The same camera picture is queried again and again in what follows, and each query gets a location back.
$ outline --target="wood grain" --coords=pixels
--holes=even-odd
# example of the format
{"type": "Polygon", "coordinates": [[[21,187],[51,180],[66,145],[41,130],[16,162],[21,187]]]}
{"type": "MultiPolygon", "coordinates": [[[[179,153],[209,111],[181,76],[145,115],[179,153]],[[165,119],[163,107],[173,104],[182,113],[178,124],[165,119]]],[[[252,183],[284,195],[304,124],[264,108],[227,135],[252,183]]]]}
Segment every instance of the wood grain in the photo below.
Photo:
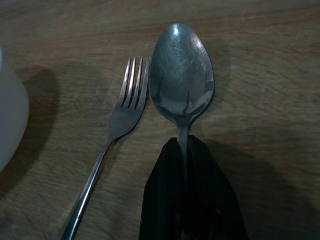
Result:
{"type": "MultiPolygon", "coordinates": [[[[30,116],[0,173],[0,239],[55,239],[106,142],[128,56],[193,27],[216,95],[191,132],[237,194],[251,240],[320,239],[317,0],[2,0],[0,42],[30,116]]],[[[149,101],[108,159],[77,240],[138,239],[144,185],[173,123],[149,101]]]]}

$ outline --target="fork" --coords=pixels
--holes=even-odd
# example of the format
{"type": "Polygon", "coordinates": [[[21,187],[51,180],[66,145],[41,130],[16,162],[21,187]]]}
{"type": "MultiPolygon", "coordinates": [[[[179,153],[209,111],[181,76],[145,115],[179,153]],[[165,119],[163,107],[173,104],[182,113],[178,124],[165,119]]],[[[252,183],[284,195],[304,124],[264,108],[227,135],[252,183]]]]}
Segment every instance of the fork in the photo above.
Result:
{"type": "Polygon", "coordinates": [[[148,59],[144,71],[143,83],[141,84],[143,58],[140,58],[138,75],[134,89],[133,87],[136,69],[136,57],[133,58],[131,75],[129,79],[130,65],[131,57],[129,57],[128,63],[126,65],[120,95],[108,122],[107,143],[96,159],[89,178],[86,181],[81,194],[77,198],[73,209],[71,210],[57,240],[74,239],[82,216],[85,213],[86,207],[93,193],[94,187],[99,179],[101,172],[103,171],[105,165],[104,157],[108,149],[113,143],[115,143],[121,137],[129,134],[136,127],[145,109],[145,105],[147,102],[150,61],[148,59]]]}

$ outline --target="spoon bowl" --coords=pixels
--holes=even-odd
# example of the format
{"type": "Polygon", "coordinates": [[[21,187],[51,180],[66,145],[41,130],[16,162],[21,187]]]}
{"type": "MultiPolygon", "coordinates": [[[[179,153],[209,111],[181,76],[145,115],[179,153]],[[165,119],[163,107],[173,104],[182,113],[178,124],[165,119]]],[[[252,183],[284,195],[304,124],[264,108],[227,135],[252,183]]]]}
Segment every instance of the spoon bowl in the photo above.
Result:
{"type": "Polygon", "coordinates": [[[215,91],[209,55],[196,32],[176,23],[159,37],[151,59],[149,92],[156,109],[178,128],[187,188],[188,132],[215,91]]]}

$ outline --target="fork tine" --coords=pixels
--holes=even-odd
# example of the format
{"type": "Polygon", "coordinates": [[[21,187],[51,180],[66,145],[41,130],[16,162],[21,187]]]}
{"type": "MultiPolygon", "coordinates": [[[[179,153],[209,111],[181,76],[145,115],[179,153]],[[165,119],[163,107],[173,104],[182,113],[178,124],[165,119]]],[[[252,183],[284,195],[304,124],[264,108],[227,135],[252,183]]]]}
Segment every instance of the fork tine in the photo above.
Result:
{"type": "Polygon", "coordinates": [[[136,71],[136,57],[133,58],[132,67],[131,67],[131,76],[130,76],[130,82],[129,82],[129,89],[123,104],[124,108],[128,108],[131,103],[131,97],[132,97],[132,88],[134,85],[135,80],[135,71],[136,71]]]}
{"type": "Polygon", "coordinates": [[[127,85],[128,85],[130,63],[131,63],[131,57],[129,57],[128,63],[126,65],[124,78],[123,78],[123,82],[122,82],[122,86],[121,86],[121,90],[120,90],[120,95],[119,95],[118,101],[116,103],[118,106],[121,106],[121,107],[124,104],[125,99],[126,99],[125,97],[126,97],[126,91],[127,91],[127,85]]]}
{"type": "Polygon", "coordinates": [[[140,94],[140,82],[141,82],[141,72],[142,72],[142,63],[143,63],[143,58],[140,58],[140,64],[139,64],[139,69],[138,69],[138,76],[136,79],[136,83],[135,83],[135,89],[134,89],[134,95],[132,98],[132,102],[130,107],[132,108],[136,108],[137,104],[138,104],[138,96],[140,94]]]}
{"type": "Polygon", "coordinates": [[[146,101],[147,101],[147,92],[148,92],[148,83],[149,83],[149,68],[150,68],[150,60],[148,58],[148,62],[145,66],[145,71],[144,71],[141,94],[140,94],[136,109],[143,110],[145,107],[146,101]]]}

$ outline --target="spoon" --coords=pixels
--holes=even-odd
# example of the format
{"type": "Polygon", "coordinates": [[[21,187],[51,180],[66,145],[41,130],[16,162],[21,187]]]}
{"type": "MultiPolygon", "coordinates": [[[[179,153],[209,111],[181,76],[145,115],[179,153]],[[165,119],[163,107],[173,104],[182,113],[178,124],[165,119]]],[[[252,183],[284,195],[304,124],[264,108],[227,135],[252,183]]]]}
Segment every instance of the spoon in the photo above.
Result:
{"type": "Polygon", "coordinates": [[[215,92],[209,55],[189,26],[173,24],[159,37],[152,54],[149,92],[156,109],[177,125],[187,189],[188,132],[215,92]]]}

